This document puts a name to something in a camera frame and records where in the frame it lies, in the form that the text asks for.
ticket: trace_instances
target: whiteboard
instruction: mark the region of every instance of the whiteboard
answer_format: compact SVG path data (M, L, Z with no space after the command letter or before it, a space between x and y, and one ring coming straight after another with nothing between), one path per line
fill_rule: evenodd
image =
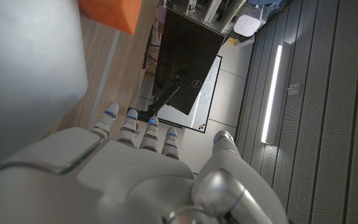
M172 106L164 105L158 111L157 117L162 119L161 121L163 122L168 121L168 123L180 127L205 133L221 62L222 57L216 56L189 115L178 111Z

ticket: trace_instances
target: orange box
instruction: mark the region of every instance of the orange box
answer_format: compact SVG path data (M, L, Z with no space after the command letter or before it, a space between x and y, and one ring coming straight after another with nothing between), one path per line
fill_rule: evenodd
M134 34L142 0L78 0L89 18Z

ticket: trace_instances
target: black monitor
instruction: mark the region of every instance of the black monitor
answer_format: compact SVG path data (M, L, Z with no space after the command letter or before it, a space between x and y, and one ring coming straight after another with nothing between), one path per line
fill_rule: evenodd
M222 33L167 9L153 96L160 98L179 85L167 104L188 115L224 38Z

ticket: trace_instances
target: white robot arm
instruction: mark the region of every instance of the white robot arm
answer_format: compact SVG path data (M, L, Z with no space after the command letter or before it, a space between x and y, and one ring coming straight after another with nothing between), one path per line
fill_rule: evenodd
M270 186L217 133L194 179L175 128L157 153L158 118L134 148L137 112L108 141L118 104L90 130L55 133L0 164L0 223L288 223Z

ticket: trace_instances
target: white router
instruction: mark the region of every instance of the white router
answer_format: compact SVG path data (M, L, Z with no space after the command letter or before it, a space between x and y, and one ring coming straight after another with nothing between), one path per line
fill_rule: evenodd
M262 21L263 6L251 7L249 4L245 5L237 17L234 24L234 32L250 37L259 28Z

